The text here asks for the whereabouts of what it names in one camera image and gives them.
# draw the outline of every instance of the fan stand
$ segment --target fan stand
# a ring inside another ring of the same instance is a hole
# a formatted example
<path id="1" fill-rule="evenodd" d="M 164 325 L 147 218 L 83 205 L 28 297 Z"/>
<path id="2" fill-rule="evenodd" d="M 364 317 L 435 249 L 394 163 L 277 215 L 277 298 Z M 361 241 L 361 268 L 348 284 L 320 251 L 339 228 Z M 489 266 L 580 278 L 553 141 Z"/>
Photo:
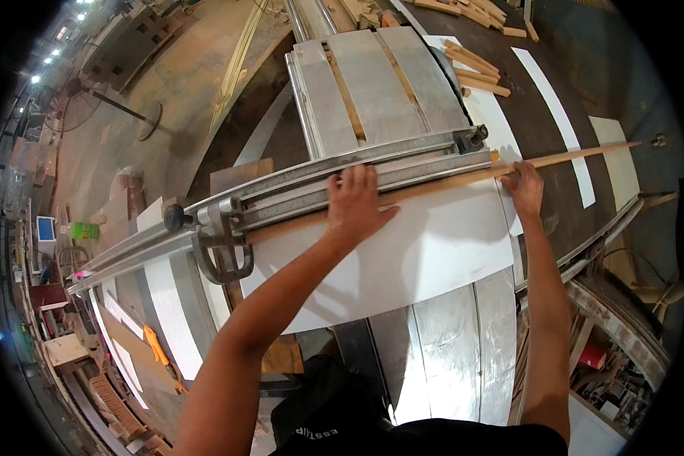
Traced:
<path id="1" fill-rule="evenodd" d="M 162 104 L 158 101 L 155 101 L 155 104 L 151 108 L 151 112 L 147 115 L 147 117 L 145 117 L 144 115 L 139 114 L 138 112 L 134 112 L 128 107 L 119 104 L 111 98 L 107 98 L 106 96 L 100 93 L 96 93 L 93 90 L 91 92 L 91 95 L 95 96 L 96 98 L 99 98 L 101 101 L 109 103 L 110 105 L 126 112 L 127 114 L 136 117 L 139 120 L 142 120 L 143 122 L 139 124 L 139 129 L 137 130 L 138 141 L 147 140 L 150 136 L 152 136 L 155 130 L 157 130 L 157 126 L 160 124 L 160 119 L 162 118 Z"/>

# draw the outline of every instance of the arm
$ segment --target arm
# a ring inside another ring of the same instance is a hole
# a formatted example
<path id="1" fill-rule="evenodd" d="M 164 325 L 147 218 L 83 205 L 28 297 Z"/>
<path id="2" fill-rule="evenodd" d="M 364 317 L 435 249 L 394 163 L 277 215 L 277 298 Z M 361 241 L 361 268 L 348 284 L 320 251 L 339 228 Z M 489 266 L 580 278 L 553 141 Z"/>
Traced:
<path id="1" fill-rule="evenodd" d="M 569 442 L 570 306 L 540 219 L 542 178 L 527 162 L 515 167 L 520 181 L 503 177 L 502 184 L 512 194 L 527 245 L 530 326 L 521 423 L 544 424 Z"/>
<path id="2" fill-rule="evenodd" d="M 328 179 L 329 228 L 306 252 L 241 302 L 210 348 L 180 417 L 177 454 L 248 454 L 258 413 L 261 358 L 323 278 L 383 227 L 374 167 Z"/>

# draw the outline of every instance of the industrial fan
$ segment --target industrial fan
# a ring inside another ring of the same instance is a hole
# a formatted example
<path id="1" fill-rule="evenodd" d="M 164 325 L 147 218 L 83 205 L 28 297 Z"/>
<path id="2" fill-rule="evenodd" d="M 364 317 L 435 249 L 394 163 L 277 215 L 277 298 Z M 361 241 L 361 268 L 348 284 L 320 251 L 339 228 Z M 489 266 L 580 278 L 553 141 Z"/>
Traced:
<path id="1" fill-rule="evenodd" d="M 73 60 L 73 67 L 56 95 L 49 103 L 45 113 L 45 124 L 53 131 L 66 132 L 78 128 L 96 112 L 102 101 L 142 120 L 137 132 L 137 139 L 145 141 L 157 129 L 162 117 L 162 104 L 155 103 L 152 113 L 148 116 L 134 112 L 111 98 L 106 97 L 107 82 L 96 82 L 84 72 L 91 61 L 100 58 L 101 49 L 95 44 L 86 44 Z"/>

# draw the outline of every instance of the hand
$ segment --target hand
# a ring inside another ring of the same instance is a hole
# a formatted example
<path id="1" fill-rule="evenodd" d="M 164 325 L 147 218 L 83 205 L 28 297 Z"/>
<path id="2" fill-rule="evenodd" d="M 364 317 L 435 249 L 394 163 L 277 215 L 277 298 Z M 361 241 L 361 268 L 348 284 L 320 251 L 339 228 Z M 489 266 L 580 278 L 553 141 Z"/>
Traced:
<path id="1" fill-rule="evenodd" d="M 328 234 L 352 251 L 400 211 L 384 211 L 378 205 L 378 173 L 374 166 L 357 165 L 327 179 L 329 194 Z"/>
<path id="2" fill-rule="evenodd" d="M 502 176 L 502 185 L 509 190 L 517 209 L 519 218 L 540 219 L 540 206 L 542 205 L 542 189 L 545 186 L 542 178 L 534 166 L 526 161 L 514 163 L 514 168 L 519 171 L 519 182 L 509 176 Z"/>

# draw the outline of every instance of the green container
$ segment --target green container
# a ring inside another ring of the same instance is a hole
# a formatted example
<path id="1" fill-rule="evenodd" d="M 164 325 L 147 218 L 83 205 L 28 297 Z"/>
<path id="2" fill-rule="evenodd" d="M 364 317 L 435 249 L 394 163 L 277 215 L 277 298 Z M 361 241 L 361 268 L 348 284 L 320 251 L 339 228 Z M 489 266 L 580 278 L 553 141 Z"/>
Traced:
<path id="1" fill-rule="evenodd" d="M 66 233 L 72 239 L 99 239 L 99 225 L 96 223 L 71 222 Z"/>

